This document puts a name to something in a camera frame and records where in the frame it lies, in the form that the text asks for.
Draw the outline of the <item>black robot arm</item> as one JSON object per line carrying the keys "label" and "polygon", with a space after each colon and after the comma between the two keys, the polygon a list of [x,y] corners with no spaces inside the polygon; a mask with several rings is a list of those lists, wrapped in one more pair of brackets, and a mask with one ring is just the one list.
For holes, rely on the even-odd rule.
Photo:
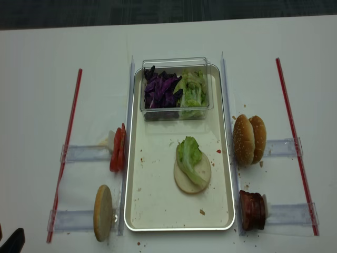
{"label": "black robot arm", "polygon": [[20,253],[25,243],[23,228],[17,228],[1,246],[1,253]]}

